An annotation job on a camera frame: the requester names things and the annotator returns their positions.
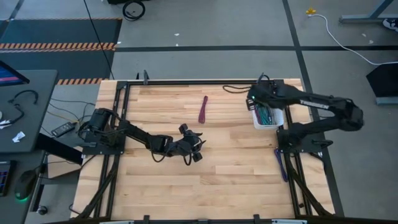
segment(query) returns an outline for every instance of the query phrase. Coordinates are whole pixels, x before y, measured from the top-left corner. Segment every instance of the gray floor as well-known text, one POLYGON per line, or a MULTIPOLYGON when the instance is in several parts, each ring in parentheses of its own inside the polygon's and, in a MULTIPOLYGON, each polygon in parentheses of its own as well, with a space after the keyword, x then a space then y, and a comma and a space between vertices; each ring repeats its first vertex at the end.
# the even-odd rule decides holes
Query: gray floor
MULTIPOLYGON (((7 18, 16 1, 0 0, 0 19, 7 18)), ((119 17, 121 6, 106 1, 87 0, 93 17, 119 17)), ((345 45, 398 45, 398 33, 380 24, 339 24, 341 14, 365 14, 379 0, 311 1, 289 0, 301 45, 336 45, 325 30, 321 18, 308 18, 305 10, 314 7, 327 16, 330 30, 345 45)), ((287 19, 279 0, 152 0, 144 2, 145 16, 136 22, 123 21, 119 47, 175 47, 221 45, 291 46, 287 19)), ((394 2, 386 13, 397 13, 394 2)), ((82 0, 25 0, 17 18, 87 17, 82 0)), ((375 62, 398 60, 398 52, 361 52, 375 62)), ((398 220, 398 107, 376 106, 365 76, 375 67, 351 52, 304 52, 314 92, 354 99, 364 110, 365 126, 355 133, 330 131, 330 147, 343 209, 347 217, 398 220)), ((146 69, 151 78, 254 78, 266 72, 274 78, 301 78, 293 51, 201 51, 201 52, 116 52, 113 72, 117 79, 135 78, 146 69)), ((95 102, 98 85, 56 86, 54 98, 95 102)), ((83 113, 83 104, 54 103, 83 113)), ((73 119, 67 113, 50 108, 73 119)), ((47 115, 47 130, 63 124, 47 115)), ((66 205, 73 201, 73 185, 45 189, 42 204, 46 216, 29 214, 27 223, 67 219, 66 205), (58 200, 54 195, 62 194, 58 200)))

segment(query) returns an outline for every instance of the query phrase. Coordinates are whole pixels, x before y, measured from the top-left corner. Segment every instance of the white cable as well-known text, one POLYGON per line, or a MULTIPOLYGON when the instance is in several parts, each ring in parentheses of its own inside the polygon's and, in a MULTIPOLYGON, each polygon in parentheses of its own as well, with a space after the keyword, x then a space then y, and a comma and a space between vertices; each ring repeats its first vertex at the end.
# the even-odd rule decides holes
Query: white cable
POLYGON ((368 63, 372 64, 372 65, 387 65, 387 64, 393 64, 393 63, 398 63, 398 62, 385 62, 385 63, 374 63, 369 61, 366 57, 363 57, 360 53, 356 52, 355 50, 351 50, 349 48, 344 47, 341 43, 339 43, 336 38, 330 33, 329 31, 329 26, 328 26, 328 19, 323 16, 323 15, 319 15, 319 14, 314 14, 314 15, 308 15, 309 17, 314 17, 314 16, 318 16, 318 17, 322 17, 325 21, 326 21, 326 31, 328 31, 328 34, 331 36, 331 38, 333 38, 333 40, 335 40, 335 42, 342 47, 345 50, 349 50, 350 52, 356 53, 358 56, 360 56, 361 58, 363 58, 365 61, 367 61, 368 63))

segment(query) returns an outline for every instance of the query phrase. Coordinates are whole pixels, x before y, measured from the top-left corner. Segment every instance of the white bin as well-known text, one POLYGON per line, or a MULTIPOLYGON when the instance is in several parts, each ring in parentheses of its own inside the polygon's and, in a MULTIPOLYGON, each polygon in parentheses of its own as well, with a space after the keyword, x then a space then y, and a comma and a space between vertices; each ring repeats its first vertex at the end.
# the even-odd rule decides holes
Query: white bin
POLYGON ((274 114, 274 119, 276 120, 275 125, 261 125, 257 120, 256 112, 254 110, 251 111, 253 116, 254 127, 258 130, 276 130, 279 126, 284 124, 284 112, 280 109, 271 109, 274 114))

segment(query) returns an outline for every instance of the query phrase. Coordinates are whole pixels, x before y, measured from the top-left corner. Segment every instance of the keyboard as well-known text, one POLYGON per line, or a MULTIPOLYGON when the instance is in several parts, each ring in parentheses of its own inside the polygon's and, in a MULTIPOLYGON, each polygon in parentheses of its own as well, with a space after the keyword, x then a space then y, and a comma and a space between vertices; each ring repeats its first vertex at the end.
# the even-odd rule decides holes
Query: keyboard
POLYGON ((7 189, 15 164, 15 161, 0 161, 0 197, 7 195, 7 189))

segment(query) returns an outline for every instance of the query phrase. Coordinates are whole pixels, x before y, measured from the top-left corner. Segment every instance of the chair wheel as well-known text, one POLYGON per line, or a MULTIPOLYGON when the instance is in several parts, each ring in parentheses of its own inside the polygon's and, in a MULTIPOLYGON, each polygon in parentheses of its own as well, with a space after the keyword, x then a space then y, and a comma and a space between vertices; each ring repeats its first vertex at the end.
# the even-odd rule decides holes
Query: chair wheel
POLYGON ((36 213, 38 213, 40 215, 45 215, 45 214, 47 214, 47 212, 49 212, 47 207, 46 206, 41 206, 41 205, 39 205, 39 208, 36 211, 36 213))

